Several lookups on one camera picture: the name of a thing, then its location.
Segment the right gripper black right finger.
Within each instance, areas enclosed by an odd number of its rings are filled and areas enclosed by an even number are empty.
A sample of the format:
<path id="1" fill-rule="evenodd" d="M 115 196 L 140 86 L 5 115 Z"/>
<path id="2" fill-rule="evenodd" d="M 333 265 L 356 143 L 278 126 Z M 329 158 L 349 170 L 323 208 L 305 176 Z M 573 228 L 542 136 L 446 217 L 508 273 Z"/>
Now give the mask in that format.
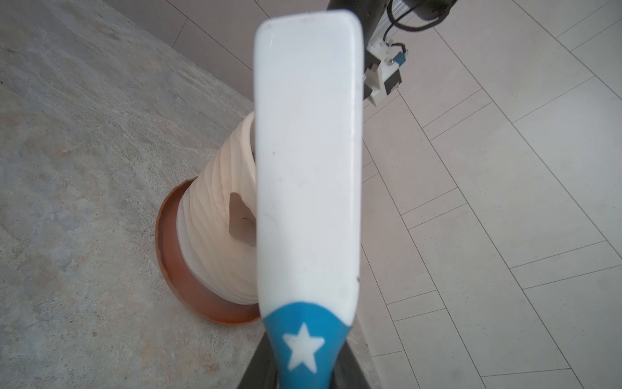
<path id="1" fill-rule="evenodd" d="M 370 389 L 351 346 L 345 342 L 332 373 L 332 389 Z"/>

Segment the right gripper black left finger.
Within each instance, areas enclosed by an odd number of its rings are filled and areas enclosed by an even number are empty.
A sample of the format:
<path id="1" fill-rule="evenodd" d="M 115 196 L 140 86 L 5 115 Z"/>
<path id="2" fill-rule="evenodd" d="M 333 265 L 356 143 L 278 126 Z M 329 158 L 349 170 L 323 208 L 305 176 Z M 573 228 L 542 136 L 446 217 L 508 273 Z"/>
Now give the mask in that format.
<path id="1" fill-rule="evenodd" d="M 277 364 L 268 335 L 264 335 L 244 372 L 238 389 L 276 389 Z"/>

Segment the white ceramic pot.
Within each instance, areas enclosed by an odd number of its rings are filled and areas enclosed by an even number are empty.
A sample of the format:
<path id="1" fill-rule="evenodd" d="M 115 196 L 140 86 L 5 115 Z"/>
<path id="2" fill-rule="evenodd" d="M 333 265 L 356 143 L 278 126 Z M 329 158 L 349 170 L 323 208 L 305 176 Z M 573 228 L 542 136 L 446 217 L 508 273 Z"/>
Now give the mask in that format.
<path id="1" fill-rule="evenodd" d="M 249 113 L 192 181 L 178 206 L 177 231 L 191 274 L 243 306 L 258 302 L 254 113 Z"/>

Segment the white blue scrub brush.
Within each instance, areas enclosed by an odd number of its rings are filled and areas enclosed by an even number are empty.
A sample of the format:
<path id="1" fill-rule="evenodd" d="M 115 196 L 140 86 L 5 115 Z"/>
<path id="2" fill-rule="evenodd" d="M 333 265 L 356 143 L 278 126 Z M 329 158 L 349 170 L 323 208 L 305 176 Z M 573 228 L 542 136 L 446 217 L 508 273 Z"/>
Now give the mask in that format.
<path id="1" fill-rule="evenodd" d="M 327 388 L 360 291 L 363 32 L 347 10 L 254 40 L 259 309 L 280 387 Z"/>

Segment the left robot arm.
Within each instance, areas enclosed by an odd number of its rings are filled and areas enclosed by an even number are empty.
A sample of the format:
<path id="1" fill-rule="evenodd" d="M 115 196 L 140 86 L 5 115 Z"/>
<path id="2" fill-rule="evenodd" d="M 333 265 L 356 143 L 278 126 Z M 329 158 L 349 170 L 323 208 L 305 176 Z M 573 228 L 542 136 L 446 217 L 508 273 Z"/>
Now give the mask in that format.
<path id="1" fill-rule="evenodd" d="M 407 10 L 396 16 L 393 1 L 364 1 L 364 0 L 332 0 L 327 5 L 327 11 L 346 10 L 350 11 L 359 19 L 362 42 L 359 49 L 365 50 L 371 37 L 378 26 L 380 19 L 386 15 L 389 27 L 385 30 L 382 40 L 386 42 L 391 29 L 396 28 L 405 32 L 423 32 L 432 29 L 442 23 L 450 14 L 451 9 L 457 3 L 456 0 L 427 0 L 427 1 L 403 1 Z M 402 20 L 409 14 L 416 14 L 428 23 L 423 26 L 411 26 L 404 24 Z"/>

